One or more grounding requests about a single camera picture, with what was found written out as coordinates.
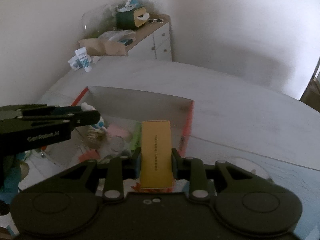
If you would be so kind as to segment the clear small bottle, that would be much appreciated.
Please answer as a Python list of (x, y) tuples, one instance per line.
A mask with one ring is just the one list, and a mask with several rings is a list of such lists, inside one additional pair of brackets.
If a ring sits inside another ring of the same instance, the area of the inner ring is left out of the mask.
[(107, 139), (106, 155), (117, 157), (125, 150), (125, 140), (120, 136), (113, 136)]

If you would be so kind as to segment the yellow rectangular box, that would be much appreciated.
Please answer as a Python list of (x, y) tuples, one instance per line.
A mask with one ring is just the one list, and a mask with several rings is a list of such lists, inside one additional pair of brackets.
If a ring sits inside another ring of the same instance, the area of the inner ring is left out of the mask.
[(171, 187), (171, 127), (169, 121), (142, 122), (140, 184), (143, 188)]

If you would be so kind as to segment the green cylindrical tube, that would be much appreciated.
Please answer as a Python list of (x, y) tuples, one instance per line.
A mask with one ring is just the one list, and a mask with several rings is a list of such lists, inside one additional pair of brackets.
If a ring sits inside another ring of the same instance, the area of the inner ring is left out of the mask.
[(140, 122), (136, 123), (134, 132), (132, 133), (132, 138), (130, 141), (130, 150), (135, 152), (137, 148), (140, 147), (142, 136), (142, 125)]

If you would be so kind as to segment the pink heart-shaped object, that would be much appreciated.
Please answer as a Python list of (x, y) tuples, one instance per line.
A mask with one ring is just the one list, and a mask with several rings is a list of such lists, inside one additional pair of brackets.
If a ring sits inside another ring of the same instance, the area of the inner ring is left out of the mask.
[(127, 129), (122, 128), (116, 124), (109, 124), (109, 126), (105, 129), (108, 138), (120, 137), (125, 141), (130, 141), (132, 138), (131, 132)]

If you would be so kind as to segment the white blue tube keychain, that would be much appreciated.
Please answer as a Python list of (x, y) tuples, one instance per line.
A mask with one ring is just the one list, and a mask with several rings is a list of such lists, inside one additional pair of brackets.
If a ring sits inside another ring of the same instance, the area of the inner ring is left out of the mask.
[(87, 104), (86, 102), (83, 102), (80, 107), (82, 111), (89, 113), (89, 125), (93, 129), (104, 129), (105, 121), (95, 107)]

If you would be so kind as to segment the red cardboard shoe box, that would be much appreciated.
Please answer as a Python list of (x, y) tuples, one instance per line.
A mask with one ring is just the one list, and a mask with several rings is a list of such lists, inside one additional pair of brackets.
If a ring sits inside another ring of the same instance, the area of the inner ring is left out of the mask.
[(193, 100), (178, 96), (97, 86), (86, 87), (73, 99), (52, 95), (48, 104), (94, 107), (104, 126), (98, 131), (89, 125), (77, 127), (70, 140), (46, 146), (46, 157), (62, 168), (88, 159), (107, 163), (113, 157), (131, 154), (140, 146), (144, 121), (169, 121), (172, 146), (184, 153), (194, 108)]

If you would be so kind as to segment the crumpled plastic bag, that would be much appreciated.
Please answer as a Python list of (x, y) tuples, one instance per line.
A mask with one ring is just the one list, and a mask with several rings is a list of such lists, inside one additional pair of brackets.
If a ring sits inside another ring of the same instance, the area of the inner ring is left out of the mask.
[[(99, 60), (101, 59), (101, 57), (99, 56), (94, 56), (91, 57), (90, 59), (90, 64), (96, 64)], [(68, 61), (70, 67), (74, 70), (77, 71), (81, 68), (83, 68), (83, 65), (80, 63), (80, 60), (78, 59), (78, 57), (76, 55), (74, 55), (69, 61)]]

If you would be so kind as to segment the white cosmetic tube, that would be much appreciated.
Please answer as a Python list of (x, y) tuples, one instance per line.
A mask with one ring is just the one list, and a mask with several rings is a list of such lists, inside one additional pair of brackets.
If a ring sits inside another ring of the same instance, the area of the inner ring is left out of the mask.
[(90, 72), (92, 70), (91, 57), (88, 55), (86, 47), (81, 47), (76, 50), (75, 55), (84, 71), (87, 73)]

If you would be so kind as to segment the brown cardboard box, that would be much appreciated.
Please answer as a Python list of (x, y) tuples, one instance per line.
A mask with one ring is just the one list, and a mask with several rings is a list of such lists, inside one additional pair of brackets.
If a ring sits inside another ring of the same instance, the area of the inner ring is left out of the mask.
[(125, 45), (119, 42), (88, 38), (78, 43), (81, 48), (86, 48), (90, 56), (127, 56)]

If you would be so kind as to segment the blue patterned table mat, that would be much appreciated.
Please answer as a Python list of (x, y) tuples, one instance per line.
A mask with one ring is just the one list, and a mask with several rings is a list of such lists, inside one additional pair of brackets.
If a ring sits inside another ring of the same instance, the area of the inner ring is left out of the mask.
[(185, 158), (208, 179), (208, 199), (184, 194), (183, 224), (201, 239), (319, 239), (318, 170), (196, 139)]

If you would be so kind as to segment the white wooden sideboard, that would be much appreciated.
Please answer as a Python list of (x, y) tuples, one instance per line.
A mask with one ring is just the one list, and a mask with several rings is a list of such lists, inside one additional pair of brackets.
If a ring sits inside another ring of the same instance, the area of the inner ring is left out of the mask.
[(135, 30), (135, 40), (126, 46), (127, 55), (140, 60), (172, 61), (170, 16), (151, 15), (151, 18), (161, 18), (164, 22), (146, 22)]

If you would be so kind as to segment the glass vase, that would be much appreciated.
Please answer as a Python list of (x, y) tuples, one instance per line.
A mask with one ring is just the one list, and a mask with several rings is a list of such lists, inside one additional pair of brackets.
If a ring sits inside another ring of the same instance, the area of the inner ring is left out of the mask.
[(84, 38), (97, 38), (116, 28), (116, 12), (108, 4), (89, 10), (82, 18)]

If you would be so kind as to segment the green tissue box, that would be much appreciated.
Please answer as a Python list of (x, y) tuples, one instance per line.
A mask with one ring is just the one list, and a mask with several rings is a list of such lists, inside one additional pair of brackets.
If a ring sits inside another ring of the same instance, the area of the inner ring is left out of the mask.
[(150, 14), (145, 7), (133, 8), (130, 11), (116, 13), (117, 28), (122, 30), (135, 30), (146, 24)]

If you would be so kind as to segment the white sunglasses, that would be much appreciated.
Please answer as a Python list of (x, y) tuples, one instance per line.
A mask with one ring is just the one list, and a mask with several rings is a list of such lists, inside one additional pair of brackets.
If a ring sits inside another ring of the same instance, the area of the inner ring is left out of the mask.
[(151, 18), (151, 19), (148, 19), (148, 23), (163, 23), (164, 20), (161, 19), (161, 18)]

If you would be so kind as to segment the orange keychain toy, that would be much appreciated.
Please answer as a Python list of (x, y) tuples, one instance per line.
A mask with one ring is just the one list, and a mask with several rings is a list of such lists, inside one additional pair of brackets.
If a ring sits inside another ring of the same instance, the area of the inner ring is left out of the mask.
[(173, 182), (171, 187), (164, 188), (143, 188), (139, 182), (136, 182), (131, 189), (135, 192), (139, 193), (172, 193), (174, 190), (175, 181)]

